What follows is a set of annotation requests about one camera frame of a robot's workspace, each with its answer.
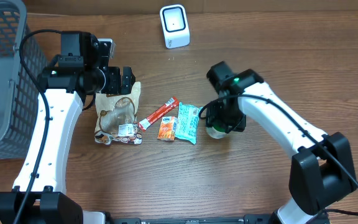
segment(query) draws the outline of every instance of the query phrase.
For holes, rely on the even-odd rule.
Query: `light blue package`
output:
[[[179,139],[189,140],[196,144],[198,113],[201,108],[193,105],[184,105],[179,103],[178,128],[175,137]]]

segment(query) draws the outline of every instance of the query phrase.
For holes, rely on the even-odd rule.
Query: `white box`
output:
[[[190,31],[185,8],[180,4],[165,6],[160,10],[165,46],[172,49],[190,43]]]

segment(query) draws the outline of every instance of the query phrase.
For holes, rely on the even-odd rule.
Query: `plastic crate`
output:
[[[37,118],[39,93],[19,61],[20,41],[30,32],[26,19],[22,1],[0,1],[0,159],[26,156]],[[47,64],[34,38],[24,57],[34,75]]]

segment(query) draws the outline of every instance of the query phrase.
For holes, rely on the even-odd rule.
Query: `plastic basket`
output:
[[[0,159],[27,154],[37,118],[38,91],[19,61],[19,45],[26,26],[22,1],[0,1]],[[47,60],[34,38],[24,46],[25,62],[34,75]]]

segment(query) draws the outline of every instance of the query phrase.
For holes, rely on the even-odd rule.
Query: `red wrapper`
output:
[[[138,127],[142,131],[146,131],[150,125],[154,124],[158,119],[160,119],[162,116],[166,115],[169,111],[174,109],[179,105],[179,101],[176,97],[170,98],[164,105],[162,105],[157,111],[152,113],[147,118],[143,119],[141,122],[138,123]]]

